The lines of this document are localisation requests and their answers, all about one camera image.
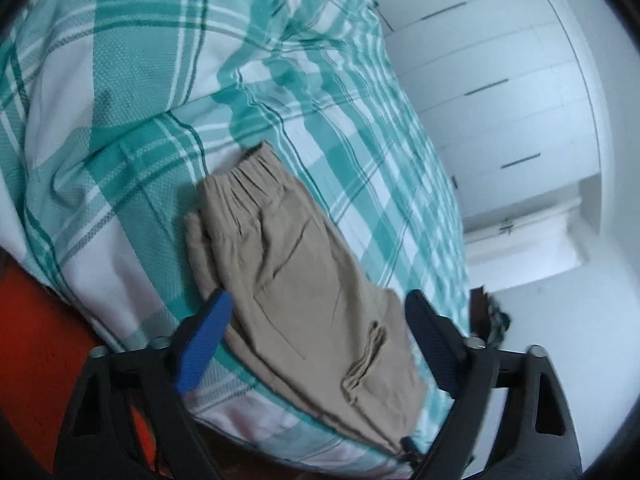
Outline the khaki beige pants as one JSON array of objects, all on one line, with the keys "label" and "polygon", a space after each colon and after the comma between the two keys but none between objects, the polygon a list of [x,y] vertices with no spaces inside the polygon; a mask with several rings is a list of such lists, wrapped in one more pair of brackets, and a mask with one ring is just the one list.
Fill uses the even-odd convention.
[{"label": "khaki beige pants", "polygon": [[396,292],[367,278],[270,144],[196,192],[184,219],[188,258],[204,298],[217,290],[232,298],[231,351],[296,408],[401,454],[426,385]]}]

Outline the orange fleece garment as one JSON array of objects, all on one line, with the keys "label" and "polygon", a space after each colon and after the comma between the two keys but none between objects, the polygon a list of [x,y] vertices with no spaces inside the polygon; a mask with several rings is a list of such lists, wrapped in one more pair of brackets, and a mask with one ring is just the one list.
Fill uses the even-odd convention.
[{"label": "orange fleece garment", "polygon": [[74,309],[9,261],[1,273],[1,415],[47,472],[76,379],[98,344]]}]

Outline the pile of dark clothes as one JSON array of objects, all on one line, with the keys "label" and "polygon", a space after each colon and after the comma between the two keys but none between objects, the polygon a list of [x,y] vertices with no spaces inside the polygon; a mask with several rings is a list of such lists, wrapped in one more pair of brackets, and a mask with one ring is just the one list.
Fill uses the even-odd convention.
[{"label": "pile of dark clothes", "polygon": [[511,317],[502,310],[498,300],[494,295],[489,295],[488,301],[488,321],[490,325],[487,344],[492,348],[500,348],[506,338],[506,332],[511,326]]}]

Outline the dark wooden side table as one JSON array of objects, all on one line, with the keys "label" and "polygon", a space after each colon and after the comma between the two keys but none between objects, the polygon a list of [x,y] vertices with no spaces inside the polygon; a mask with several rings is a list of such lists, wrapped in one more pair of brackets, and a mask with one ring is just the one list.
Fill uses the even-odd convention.
[{"label": "dark wooden side table", "polygon": [[475,337],[487,342],[491,332],[489,296],[483,286],[470,291],[470,329]]}]

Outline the white door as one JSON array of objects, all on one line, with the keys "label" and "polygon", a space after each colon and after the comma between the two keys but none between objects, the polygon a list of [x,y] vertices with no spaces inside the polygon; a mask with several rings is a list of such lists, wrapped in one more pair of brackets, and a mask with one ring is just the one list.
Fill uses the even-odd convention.
[{"label": "white door", "polygon": [[575,198],[466,233],[469,285],[500,292],[582,266],[587,256],[575,235],[580,206]]}]

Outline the teal plaid bed cover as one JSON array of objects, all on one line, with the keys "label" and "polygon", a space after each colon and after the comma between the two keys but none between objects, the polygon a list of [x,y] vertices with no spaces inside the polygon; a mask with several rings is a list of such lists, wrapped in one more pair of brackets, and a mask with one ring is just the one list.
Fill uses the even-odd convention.
[{"label": "teal plaid bed cover", "polygon": [[468,328],[460,212],[372,0],[30,0],[1,44],[1,246],[142,348],[202,305],[195,185],[262,142],[371,281]]}]

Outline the white wardrobe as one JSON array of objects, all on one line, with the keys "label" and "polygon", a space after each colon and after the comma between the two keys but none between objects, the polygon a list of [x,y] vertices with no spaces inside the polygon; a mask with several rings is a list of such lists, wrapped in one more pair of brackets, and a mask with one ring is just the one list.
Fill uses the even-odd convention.
[{"label": "white wardrobe", "polygon": [[550,0],[375,1],[466,218],[598,174],[584,73]]}]

